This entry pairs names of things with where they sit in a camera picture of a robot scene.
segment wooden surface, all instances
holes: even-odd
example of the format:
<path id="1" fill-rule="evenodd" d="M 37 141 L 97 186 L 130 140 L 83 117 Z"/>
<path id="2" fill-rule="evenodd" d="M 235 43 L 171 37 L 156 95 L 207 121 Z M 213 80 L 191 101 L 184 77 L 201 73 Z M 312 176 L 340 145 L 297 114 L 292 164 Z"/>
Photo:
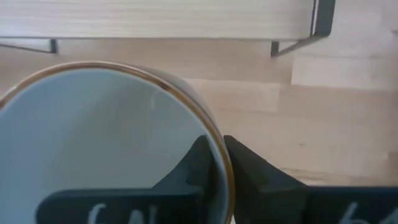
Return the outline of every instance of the wooden surface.
<path id="1" fill-rule="evenodd" d="M 293 85 L 398 90 L 398 35 L 386 21 L 396 0 L 337 0 L 329 38 L 295 54 Z"/>
<path id="2" fill-rule="evenodd" d="M 398 40 L 379 3 L 337 0 L 329 39 L 277 59 L 270 43 L 237 40 L 62 40 L 59 55 L 0 47 L 0 94 L 62 62 L 158 68 L 196 89 L 223 134 L 307 184 L 397 185 L 398 91 L 385 87 L 397 84 Z"/>
<path id="3" fill-rule="evenodd" d="M 62 62 L 145 65 L 186 80 L 223 134 L 307 184 L 398 184 L 397 92 L 292 86 L 292 55 L 270 59 L 268 48 L 220 40 L 63 40 L 60 55 L 0 48 L 0 94 Z"/>
<path id="4" fill-rule="evenodd" d="M 298 39 L 313 0 L 2 0 L 0 37 Z"/>

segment mug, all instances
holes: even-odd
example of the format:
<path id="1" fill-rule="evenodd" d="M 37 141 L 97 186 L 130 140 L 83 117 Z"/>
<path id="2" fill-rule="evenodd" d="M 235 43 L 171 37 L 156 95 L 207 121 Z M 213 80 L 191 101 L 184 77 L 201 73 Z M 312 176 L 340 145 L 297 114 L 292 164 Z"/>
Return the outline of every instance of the mug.
<path id="1" fill-rule="evenodd" d="M 206 136 L 217 171 L 208 223 L 229 223 L 234 177 L 204 102 L 183 81 L 114 62 L 39 71 L 0 99 L 0 223 L 34 223 L 50 194 L 153 187 Z"/>

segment black metal bracket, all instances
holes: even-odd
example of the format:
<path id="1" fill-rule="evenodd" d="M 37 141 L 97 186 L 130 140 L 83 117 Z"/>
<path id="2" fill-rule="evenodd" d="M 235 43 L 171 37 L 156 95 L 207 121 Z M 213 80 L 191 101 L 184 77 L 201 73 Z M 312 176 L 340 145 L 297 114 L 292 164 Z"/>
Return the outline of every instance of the black metal bracket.
<path id="1" fill-rule="evenodd" d="M 30 47 L 20 47 L 16 45 L 7 45 L 7 44 L 0 44 L 0 47 L 8 47 L 13 49 L 20 49 L 20 50 L 28 50 L 32 52 L 41 52 L 41 53 L 50 53 L 50 54 L 57 54 L 58 53 L 58 42 L 56 39 L 49 40 L 49 50 L 40 50 L 34 49 Z"/>
<path id="2" fill-rule="evenodd" d="M 279 41 L 272 41 L 271 57 L 279 57 L 328 37 L 331 33 L 331 27 L 333 24 L 335 4 L 336 0 L 314 0 L 310 36 L 306 39 L 298 40 L 297 43 L 282 50 L 279 49 Z"/>

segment gold rim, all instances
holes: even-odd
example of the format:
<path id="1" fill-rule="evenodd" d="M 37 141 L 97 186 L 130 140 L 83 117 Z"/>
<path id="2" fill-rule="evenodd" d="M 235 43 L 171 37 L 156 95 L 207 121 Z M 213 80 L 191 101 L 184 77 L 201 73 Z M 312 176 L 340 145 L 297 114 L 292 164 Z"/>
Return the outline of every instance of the gold rim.
<path id="1" fill-rule="evenodd" d="M 35 83 L 38 80 L 43 78 L 58 74 L 60 72 L 65 72 L 68 70 L 76 70 L 76 69 L 85 69 L 85 68 L 103 68 L 108 70 L 114 70 L 117 72 L 123 72 L 135 77 L 139 77 L 143 80 L 156 84 L 161 87 L 163 90 L 171 93 L 174 97 L 180 100 L 185 106 L 187 106 L 205 125 L 206 129 L 209 131 L 211 137 L 215 140 L 217 148 L 219 149 L 219 153 L 221 155 L 222 164 L 219 164 L 220 167 L 223 167 L 225 170 L 226 183 L 228 187 L 228 207 L 227 207 L 227 217 L 226 223 L 230 223 L 232 219 L 232 214 L 234 210 L 234 201 L 235 201 L 235 193 L 234 193 L 234 175 L 232 170 L 231 161 L 229 159 L 229 155 L 223 141 L 223 137 L 216 128 L 216 125 L 212 122 L 211 118 L 208 116 L 206 111 L 198 104 L 196 101 L 191 98 L 189 95 L 184 93 L 179 87 L 167 82 L 166 80 L 161 79 L 160 77 L 141 70 L 136 67 L 123 65 L 120 63 L 114 62 L 73 62 L 73 63 L 65 63 L 61 65 L 56 65 L 54 67 L 46 68 L 39 72 L 33 73 L 31 76 L 25 78 L 23 81 L 12 87 L 1 99 L 0 99 L 0 111 L 7 105 L 11 99 L 16 96 L 19 92 L 25 89 L 27 86 Z"/>

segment mug rim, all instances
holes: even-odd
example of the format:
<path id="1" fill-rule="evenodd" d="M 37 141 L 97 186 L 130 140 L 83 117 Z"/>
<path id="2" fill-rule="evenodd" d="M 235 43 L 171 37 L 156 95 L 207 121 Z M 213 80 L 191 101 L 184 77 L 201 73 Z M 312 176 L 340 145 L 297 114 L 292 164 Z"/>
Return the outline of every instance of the mug rim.
<path id="1" fill-rule="evenodd" d="M 51 77 L 52 75 L 59 74 L 61 72 L 66 72 L 70 70 L 79 70 L 79 69 L 107 69 L 116 72 L 123 72 L 125 74 L 141 78 L 144 81 L 150 82 L 152 84 L 157 85 L 163 91 L 166 91 L 176 97 L 178 101 L 183 103 L 205 126 L 208 130 L 210 136 L 213 138 L 218 152 L 220 153 L 219 158 L 222 163 L 218 163 L 218 167 L 224 171 L 224 180 L 228 195 L 227 195 L 227 212 L 226 212 L 226 223 L 230 223 L 233 212 L 234 212 L 234 203 L 235 203 L 235 189 L 234 189 L 234 174 L 232 163 L 229 158 L 228 150 L 223 141 L 223 137 L 221 133 L 218 131 L 216 124 L 209 117 L 206 110 L 204 110 L 201 105 L 194 100 L 189 94 L 185 93 L 181 88 L 177 85 L 164 80 L 162 77 L 152 73 L 145 71 L 145 69 L 141 69 L 139 67 L 121 64 L 117 62 L 105 62 L 105 61 L 82 61 L 82 62 L 70 62 L 70 63 L 62 63 L 60 65 L 54 65 L 45 69 L 42 69 L 38 72 L 35 72 L 16 85 L 12 86 L 8 91 L 0 97 L 0 112 L 6 107 L 6 105 L 20 92 L 25 90 L 31 84 L 47 77 Z"/>

